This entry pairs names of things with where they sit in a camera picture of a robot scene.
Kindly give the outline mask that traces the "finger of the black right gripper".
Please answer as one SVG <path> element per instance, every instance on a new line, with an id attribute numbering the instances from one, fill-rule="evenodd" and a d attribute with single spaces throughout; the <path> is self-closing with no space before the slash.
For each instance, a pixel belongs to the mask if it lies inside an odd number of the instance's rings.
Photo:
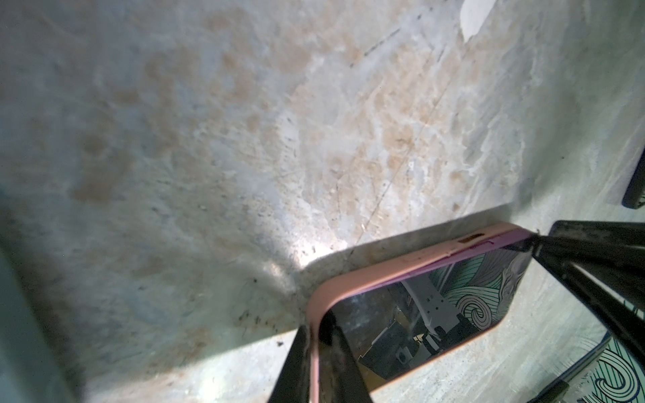
<path id="1" fill-rule="evenodd" d="M 644 362 L 644 321 L 568 260 L 545 255 L 534 259 L 606 326 L 638 361 Z"/>
<path id="2" fill-rule="evenodd" d="M 583 259 L 630 271 L 644 270 L 644 224 L 566 221 L 553 224 L 549 234 L 531 233 L 508 250 Z"/>

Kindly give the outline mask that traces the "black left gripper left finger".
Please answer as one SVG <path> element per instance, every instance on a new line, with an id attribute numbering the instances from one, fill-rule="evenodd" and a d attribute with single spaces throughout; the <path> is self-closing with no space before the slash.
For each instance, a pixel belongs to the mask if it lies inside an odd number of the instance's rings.
<path id="1" fill-rule="evenodd" d="M 308 403 L 311 339 L 308 326 L 297 330 L 292 347 L 268 400 L 269 403 Z"/>

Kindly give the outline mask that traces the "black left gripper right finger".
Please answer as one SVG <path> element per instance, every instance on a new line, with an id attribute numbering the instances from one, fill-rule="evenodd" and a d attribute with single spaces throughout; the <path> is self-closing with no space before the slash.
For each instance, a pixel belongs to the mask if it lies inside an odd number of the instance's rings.
<path id="1" fill-rule="evenodd" d="M 349 342 L 332 312 L 327 312 L 322 318 L 318 335 L 322 343 L 330 347 L 331 401 L 372 403 Z"/>

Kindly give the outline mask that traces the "black phone case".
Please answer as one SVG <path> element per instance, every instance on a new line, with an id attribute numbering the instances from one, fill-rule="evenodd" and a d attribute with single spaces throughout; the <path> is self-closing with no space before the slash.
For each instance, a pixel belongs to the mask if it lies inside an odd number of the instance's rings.
<path id="1" fill-rule="evenodd" d="M 641 154 L 621 204 L 625 208 L 638 210 L 644 206 L 645 151 Z"/>

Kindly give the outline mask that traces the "black phone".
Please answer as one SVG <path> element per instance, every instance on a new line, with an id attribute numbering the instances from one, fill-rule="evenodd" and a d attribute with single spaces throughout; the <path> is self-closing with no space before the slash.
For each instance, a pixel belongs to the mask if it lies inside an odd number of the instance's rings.
<path id="1" fill-rule="evenodd" d="M 529 231 L 481 240 L 411 273 L 334 298 L 319 340 L 338 326 L 370 387 L 414 371 L 495 327 L 531 260 Z"/>

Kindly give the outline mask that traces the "light blue phone case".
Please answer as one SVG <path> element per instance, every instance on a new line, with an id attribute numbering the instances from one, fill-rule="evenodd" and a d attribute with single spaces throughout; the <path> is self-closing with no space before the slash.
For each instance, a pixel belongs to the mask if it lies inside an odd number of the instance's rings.
<path id="1" fill-rule="evenodd" d="M 1 257 L 1 401 L 75 402 L 8 260 Z"/>

